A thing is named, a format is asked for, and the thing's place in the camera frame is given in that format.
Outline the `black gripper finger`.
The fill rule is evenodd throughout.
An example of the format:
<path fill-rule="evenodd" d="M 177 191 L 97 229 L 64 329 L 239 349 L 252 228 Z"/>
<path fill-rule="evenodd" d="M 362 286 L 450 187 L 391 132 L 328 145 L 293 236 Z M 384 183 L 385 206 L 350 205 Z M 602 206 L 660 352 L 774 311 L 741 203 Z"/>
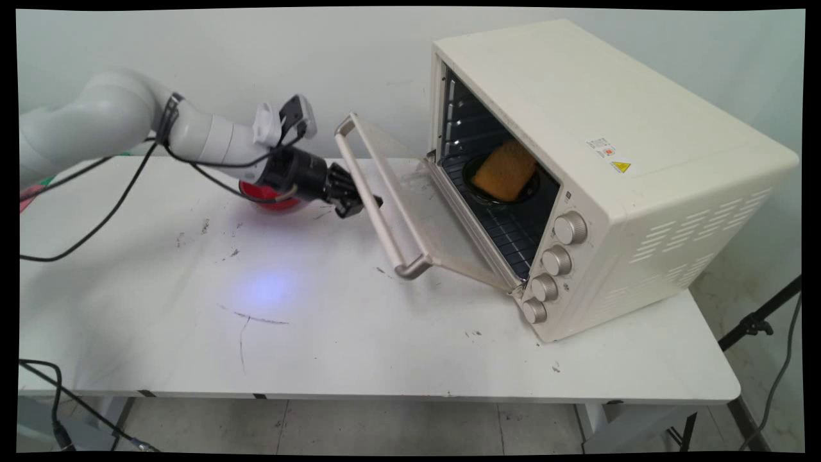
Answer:
<path fill-rule="evenodd" d="M 341 219 L 346 219 L 364 210 L 364 203 L 357 192 L 343 192 L 341 195 L 332 196 L 332 205 Z"/>
<path fill-rule="evenodd" d="M 351 173 L 337 163 L 331 163 L 326 170 L 326 195 L 340 201 L 361 200 Z"/>

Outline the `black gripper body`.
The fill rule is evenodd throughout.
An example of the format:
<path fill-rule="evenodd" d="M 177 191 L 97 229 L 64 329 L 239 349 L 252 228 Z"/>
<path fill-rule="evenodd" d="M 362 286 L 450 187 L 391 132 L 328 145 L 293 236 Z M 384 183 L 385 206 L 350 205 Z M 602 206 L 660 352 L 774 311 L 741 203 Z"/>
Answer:
<path fill-rule="evenodd" d="M 287 193 L 295 187 L 295 197 L 300 201 L 329 203 L 326 193 L 328 173 L 328 164 L 324 158 L 290 147 L 267 159 L 262 184 L 272 187 L 277 193 Z"/>

